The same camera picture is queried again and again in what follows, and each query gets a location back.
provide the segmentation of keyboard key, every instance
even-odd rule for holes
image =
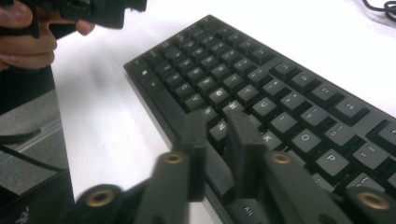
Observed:
[[[278,117],[273,119],[271,121],[271,126],[276,130],[276,133],[282,139],[288,138],[298,129],[297,120],[286,112],[283,112]]]
[[[359,141],[359,137],[345,124],[336,123],[325,136],[338,149],[346,149]]]
[[[275,55],[267,48],[259,48],[253,51],[248,57],[258,65],[263,65],[273,59]]]
[[[229,92],[231,95],[234,95],[236,92],[244,88],[246,83],[240,76],[233,74],[223,81],[222,86],[227,92]]]
[[[199,45],[197,42],[194,40],[188,40],[186,41],[183,46],[181,47],[183,51],[187,54],[190,55],[194,50],[199,48]]]
[[[189,39],[189,34],[187,33],[179,33],[175,37],[172,38],[172,43],[174,43],[178,48],[183,45],[185,41]]]
[[[321,175],[319,174],[314,174],[312,175],[312,179],[315,181],[315,183],[317,183],[321,188],[329,191],[329,192],[333,192],[334,191],[334,187],[327,182],[326,179],[324,179]]]
[[[231,47],[236,48],[242,41],[244,41],[244,37],[240,33],[232,34],[227,36],[225,39],[226,43],[229,44]]]
[[[204,115],[208,127],[212,127],[215,122],[219,121],[219,115],[212,106],[208,106],[204,109]]]
[[[176,47],[169,41],[163,41],[159,46],[158,49],[163,53],[163,55],[168,54],[172,50],[175,50]]]
[[[384,120],[367,135],[388,153],[396,156],[396,122]]]
[[[204,30],[201,29],[200,27],[195,27],[191,30],[189,30],[189,34],[193,39],[198,39],[199,37],[201,37],[202,35],[205,34]]]
[[[299,71],[294,63],[291,61],[284,61],[271,69],[270,72],[280,80],[287,81],[294,77],[294,75]]]
[[[299,114],[304,109],[307,109],[310,104],[305,100],[300,93],[292,91],[287,96],[285,96],[280,103],[285,107],[285,109],[293,116]]]
[[[213,46],[217,45],[220,41],[213,35],[207,35],[200,38],[200,43],[205,49],[211,49]]]
[[[251,52],[253,52],[256,49],[256,46],[257,43],[254,40],[248,39],[242,42],[237,49],[245,56],[248,56]]]
[[[217,24],[217,21],[213,17],[205,17],[200,21],[200,23],[204,29],[207,29]]]
[[[290,85],[300,93],[307,93],[318,85],[315,74],[303,71],[291,79]]]
[[[264,84],[271,81],[271,79],[272,78],[269,74],[261,68],[258,68],[247,75],[247,82],[256,89],[261,88]]]
[[[301,118],[303,121],[308,124],[310,128],[315,131],[320,131],[327,124],[332,122],[332,119],[329,117],[329,114],[320,107],[315,105],[311,106],[307,109],[302,115]]]
[[[263,123],[273,118],[276,111],[276,104],[266,97],[252,107],[254,116]]]
[[[219,42],[217,45],[210,48],[210,51],[215,55],[216,58],[219,58],[225,52],[231,50],[225,43]]]
[[[215,82],[215,80],[213,80],[212,77],[207,77],[204,80],[200,81],[197,87],[198,92],[206,97],[218,88],[218,84]]]
[[[163,83],[154,75],[150,75],[148,78],[143,79],[142,84],[150,91],[155,91],[163,87]]]
[[[295,136],[291,142],[294,146],[300,150],[299,155],[303,156],[303,159],[309,159],[322,148],[322,141],[316,135],[305,129],[297,136]]]
[[[212,94],[209,95],[208,99],[213,108],[219,110],[230,102],[231,97],[226,90],[219,88],[216,91],[213,91]]]
[[[201,61],[201,66],[207,73],[218,65],[219,61],[214,56],[209,56]]]
[[[191,59],[186,59],[177,66],[177,69],[180,74],[185,76],[193,67],[195,67],[195,63]]]
[[[137,57],[133,60],[131,60],[130,62],[128,62],[127,64],[125,64],[126,68],[131,68],[132,70],[134,70],[136,67],[138,67],[140,64],[147,64],[145,60],[143,60],[143,56]]]
[[[301,166],[305,166],[306,162],[301,159],[301,157],[299,155],[297,155],[297,153],[295,153],[294,151],[290,150],[287,152],[297,163],[299,163]]]
[[[165,60],[161,53],[156,49],[151,49],[145,56],[146,61],[150,66],[155,66]]]
[[[200,67],[195,67],[193,68],[187,75],[186,79],[190,82],[192,86],[195,86],[206,78],[206,73],[200,68]]]
[[[227,78],[230,74],[231,74],[230,68],[228,68],[224,64],[221,64],[211,71],[210,76],[212,76],[213,79],[219,83],[225,78]]]
[[[269,98],[274,101],[277,101],[290,92],[286,85],[276,78],[268,82],[262,87],[262,89],[269,96]]]
[[[175,96],[180,104],[182,104],[194,94],[195,91],[188,82],[185,82],[175,89]]]
[[[162,80],[166,80],[176,72],[176,69],[172,66],[172,64],[165,61],[155,67],[155,72]]]
[[[236,94],[236,99],[244,106],[250,107],[260,99],[259,91],[251,85],[247,85]]]
[[[338,154],[338,152],[330,149],[316,160],[316,164],[324,171],[323,176],[331,184],[334,184],[347,173],[349,161]]]
[[[175,73],[166,79],[165,83],[169,90],[174,91],[184,82],[184,78],[179,73]]]
[[[239,104],[239,102],[232,101],[228,105],[226,105],[224,108],[222,108],[222,112],[224,115],[226,115],[228,113],[228,111],[230,111],[230,110],[242,112],[245,110],[245,108],[241,104]]]
[[[221,56],[221,60],[227,65],[227,66],[233,66],[236,62],[242,60],[243,57],[238,51],[234,49],[230,49],[228,52],[224,53]]]
[[[262,123],[258,119],[256,119],[254,115],[249,115],[248,118],[250,119],[254,127],[260,128],[260,126],[262,126]]]
[[[133,68],[135,75],[143,80],[147,78],[149,75],[153,74],[151,68],[146,63],[141,63],[137,67]]]
[[[264,145],[268,150],[278,150],[282,146],[282,141],[271,131],[264,133],[262,135],[262,139],[264,140]]]
[[[187,56],[181,50],[175,49],[166,54],[166,59],[168,59],[173,66],[176,66],[183,60],[186,60]]]
[[[233,29],[232,29],[231,27],[229,27],[229,26],[224,26],[224,27],[222,27],[221,29],[219,29],[219,30],[216,32],[216,36],[217,36],[219,39],[224,40],[224,39],[226,38],[226,36],[230,35],[230,33],[231,33],[232,30],[233,30]]]
[[[347,97],[335,106],[333,114],[349,126],[354,125],[362,119],[369,110],[362,101],[356,98]]]
[[[340,93],[335,87],[329,84],[321,84],[316,87],[308,97],[321,107],[327,108],[340,97]]]
[[[203,48],[198,48],[191,52],[191,58],[195,63],[199,63],[201,60],[207,58],[208,56],[209,53],[207,53],[207,51]]]
[[[193,110],[204,108],[206,106],[206,102],[201,95],[194,94],[186,102],[184,102],[184,106],[186,107],[187,113],[190,113]]]
[[[209,140],[216,150],[222,150],[225,146],[226,136],[227,123],[224,120],[209,130]]]
[[[227,204],[226,209],[230,212],[235,224],[258,224],[267,223],[267,216],[255,199],[236,199]]]
[[[384,192],[384,188],[382,188],[379,184],[377,184],[370,176],[363,173],[354,178],[348,185],[346,185],[347,189],[350,188],[358,188],[358,187],[367,187],[378,190],[379,192]]]
[[[356,165],[369,175],[377,175],[383,172],[391,163],[387,151],[368,143],[353,153],[353,159]]]
[[[254,71],[256,68],[257,68],[256,65],[254,65],[254,63],[249,59],[242,59],[241,61],[233,65],[233,69],[241,77],[247,76],[250,72]]]

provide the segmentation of finger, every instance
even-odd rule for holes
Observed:
[[[0,61],[0,72],[7,70],[9,65]]]
[[[33,15],[28,6],[20,1],[14,5],[0,7],[0,26],[7,28],[23,28],[32,23]]]
[[[0,60],[8,65],[19,68],[35,69],[48,66],[55,60],[55,54],[51,52],[36,55],[4,55],[0,54]]]
[[[30,35],[0,35],[0,43],[0,53],[9,55],[40,54],[54,51],[57,47],[55,37],[47,28],[40,30],[38,39]]]
[[[76,23],[76,29],[82,35],[88,35],[94,28],[95,24],[87,21],[78,21]]]

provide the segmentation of black cable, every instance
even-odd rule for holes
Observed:
[[[57,172],[57,173],[60,173],[61,171],[64,170],[62,168],[51,166],[51,165],[48,165],[48,164],[46,164],[44,162],[37,161],[37,160],[35,160],[33,158],[25,156],[25,155],[15,151],[15,150],[9,148],[9,147],[5,147],[5,146],[0,145],[0,151],[3,151],[4,153],[7,153],[7,154],[9,154],[9,155],[11,155],[11,156],[13,156],[15,158],[18,158],[18,159],[23,160],[23,161],[27,161],[27,162],[35,165],[35,166],[44,168],[46,170],[51,170],[51,171],[54,171],[54,172]]]
[[[391,21],[396,22],[396,1],[388,1],[384,4],[384,7],[373,7],[367,0],[362,0],[364,5],[373,11],[385,12],[385,16]]]
[[[1,135],[0,136],[0,144],[3,145],[10,145],[10,144],[18,144],[22,143],[37,134],[41,133],[40,129],[32,131],[30,133],[20,133],[20,134],[13,134],[13,135]]]

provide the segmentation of black device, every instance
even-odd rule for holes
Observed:
[[[39,38],[36,7],[46,11],[59,10],[65,19],[90,21],[108,28],[120,29],[123,26],[125,8],[144,11],[147,5],[147,0],[22,0],[22,2],[32,10],[32,24],[23,29],[0,27],[0,35],[32,35]],[[14,0],[0,0],[0,6],[9,6],[13,3]]]
[[[235,180],[233,201],[258,204],[240,207],[247,217],[235,223],[390,224],[396,218],[396,201],[388,195],[354,188],[331,196],[292,156],[268,150],[247,114],[231,111],[226,120],[224,158]],[[204,197],[208,148],[203,112],[189,114],[184,126],[181,141],[159,157],[150,179],[126,191],[113,185],[88,189],[62,214],[61,223],[187,224],[188,203]]]
[[[247,113],[269,150],[295,158],[329,193],[369,187],[396,197],[394,117],[213,16],[124,68],[172,143],[187,114],[205,111],[205,194],[225,223],[260,223],[256,200],[234,200],[230,110]]]

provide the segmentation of white desk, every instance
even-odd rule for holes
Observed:
[[[148,0],[147,12],[127,11],[122,30],[96,27],[58,43],[52,68],[76,198],[149,177],[169,145],[122,66],[207,14],[396,117],[396,25],[360,0]]]

